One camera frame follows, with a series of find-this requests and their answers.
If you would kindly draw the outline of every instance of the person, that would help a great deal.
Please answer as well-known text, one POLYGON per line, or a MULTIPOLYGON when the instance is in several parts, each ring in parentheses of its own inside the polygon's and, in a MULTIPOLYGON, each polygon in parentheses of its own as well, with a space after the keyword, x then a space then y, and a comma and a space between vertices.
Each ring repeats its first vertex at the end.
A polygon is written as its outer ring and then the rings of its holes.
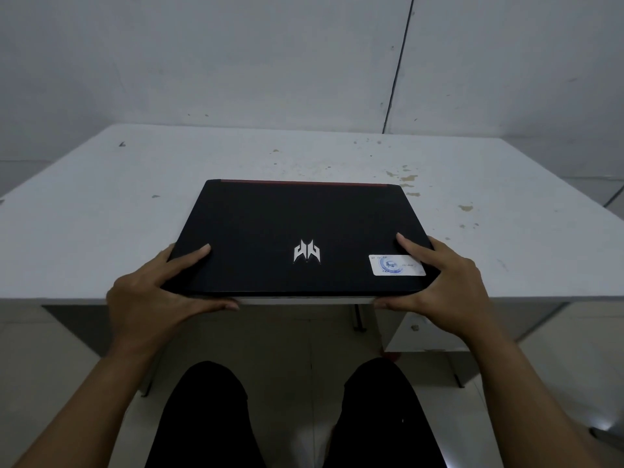
MULTIPOLYGON (((504 466, 597 467, 571 421, 492 317, 474 262, 433 238, 433 250, 400 234, 397 240, 441 273, 421 292, 380 298, 375 305, 424 315, 466 343, 479 364, 504 466)), ((238 308, 231 299, 191 299, 161 290, 165 281, 210 252, 206 245, 168 262, 172 248, 115 281, 107 294, 114 333, 110 351, 15 467, 107 466, 125 410, 158 350, 189 317, 238 308)), ((344 389, 325 467, 446 466, 416 394, 394 363, 380 358, 363 364, 344 389)), ((191 465, 265 466, 245 389, 230 370, 214 362, 196 364, 181 378, 146 464, 191 465)))

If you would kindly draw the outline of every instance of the person's left arm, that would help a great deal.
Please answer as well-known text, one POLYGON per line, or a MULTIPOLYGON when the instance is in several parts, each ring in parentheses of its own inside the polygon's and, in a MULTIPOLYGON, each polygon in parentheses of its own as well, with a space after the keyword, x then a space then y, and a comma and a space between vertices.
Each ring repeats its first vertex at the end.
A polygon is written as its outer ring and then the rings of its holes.
POLYGON ((158 350, 192 315, 238 308, 231 300, 189 299, 161 290, 210 252, 206 245, 167 262, 172 249, 115 281, 106 295, 114 334, 109 353, 14 468, 108 466, 125 410, 158 350))

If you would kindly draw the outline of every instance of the white table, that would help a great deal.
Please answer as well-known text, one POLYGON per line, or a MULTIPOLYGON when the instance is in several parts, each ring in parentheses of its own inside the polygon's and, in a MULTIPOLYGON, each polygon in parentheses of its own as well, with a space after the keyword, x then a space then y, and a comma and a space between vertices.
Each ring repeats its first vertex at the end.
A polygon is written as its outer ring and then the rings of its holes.
MULTIPOLYGON (((624 298, 624 222, 502 140, 115 125, 4 197, 0 301, 103 305, 213 178, 400 184, 518 338, 561 302, 624 298)), ((377 317, 388 351, 461 348, 416 315, 377 317)))

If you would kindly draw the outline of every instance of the sticker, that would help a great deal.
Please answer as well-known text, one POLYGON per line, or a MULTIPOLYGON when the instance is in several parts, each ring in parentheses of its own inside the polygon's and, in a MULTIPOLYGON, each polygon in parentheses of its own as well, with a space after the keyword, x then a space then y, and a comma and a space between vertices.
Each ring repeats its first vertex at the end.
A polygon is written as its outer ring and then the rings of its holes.
POLYGON ((423 265, 408 254, 369 254, 375 276, 425 276, 423 265))

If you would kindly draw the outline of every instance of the laptop logo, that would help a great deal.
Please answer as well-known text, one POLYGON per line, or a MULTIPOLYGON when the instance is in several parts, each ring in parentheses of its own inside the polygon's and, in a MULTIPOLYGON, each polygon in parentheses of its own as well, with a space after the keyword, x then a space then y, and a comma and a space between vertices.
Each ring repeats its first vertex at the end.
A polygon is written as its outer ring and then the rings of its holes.
POLYGON ((321 251, 318 249, 318 246, 314 245, 314 240, 310 241, 310 244, 305 244, 301 240, 301 244, 294 247, 294 259, 292 262, 294 263, 299 256, 306 258, 306 261, 308 261, 310 256, 315 256, 318 262, 321 262, 321 251))

